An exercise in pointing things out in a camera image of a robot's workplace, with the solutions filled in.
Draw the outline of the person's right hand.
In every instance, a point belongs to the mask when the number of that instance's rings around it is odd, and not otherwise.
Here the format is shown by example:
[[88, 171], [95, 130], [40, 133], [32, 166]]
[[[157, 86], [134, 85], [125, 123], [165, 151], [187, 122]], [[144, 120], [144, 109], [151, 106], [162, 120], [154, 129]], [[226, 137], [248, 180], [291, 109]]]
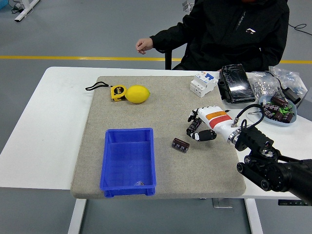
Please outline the person's right hand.
[[153, 40], [151, 38], [139, 39], [136, 43], [136, 51], [139, 54], [146, 54], [146, 51], [153, 49]]

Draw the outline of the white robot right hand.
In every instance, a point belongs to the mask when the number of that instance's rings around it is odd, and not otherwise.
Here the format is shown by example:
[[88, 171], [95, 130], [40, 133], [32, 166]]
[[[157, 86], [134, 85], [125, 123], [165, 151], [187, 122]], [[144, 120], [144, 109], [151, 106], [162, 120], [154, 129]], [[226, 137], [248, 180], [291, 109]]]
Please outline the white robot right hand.
[[196, 141], [208, 141], [222, 135], [229, 144], [235, 144], [241, 130], [233, 127], [233, 119], [219, 106], [208, 106], [192, 110], [188, 121], [192, 124], [186, 133]]

